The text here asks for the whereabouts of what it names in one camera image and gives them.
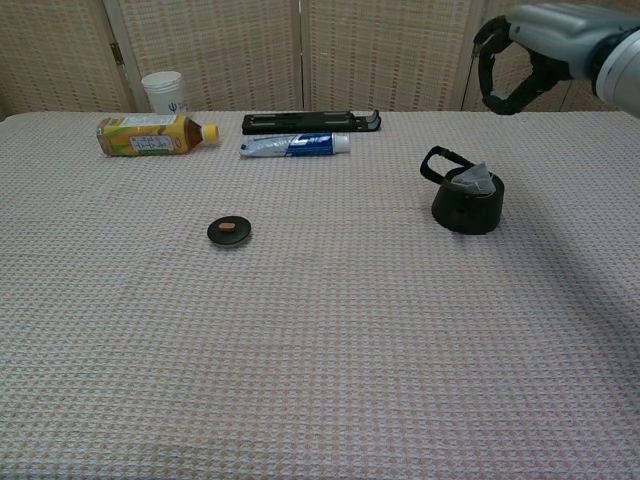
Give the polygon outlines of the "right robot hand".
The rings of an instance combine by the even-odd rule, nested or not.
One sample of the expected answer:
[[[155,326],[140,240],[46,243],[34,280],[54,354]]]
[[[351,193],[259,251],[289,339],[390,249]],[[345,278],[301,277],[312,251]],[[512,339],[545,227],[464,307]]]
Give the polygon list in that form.
[[[496,56],[512,44],[529,54],[531,74],[509,95],[494,89]],[[601,101],[639,116],[639,18],[604,7],[524,4],[486,22],[474,38],[482,102],[514,115],[561,81],[587,80]]]

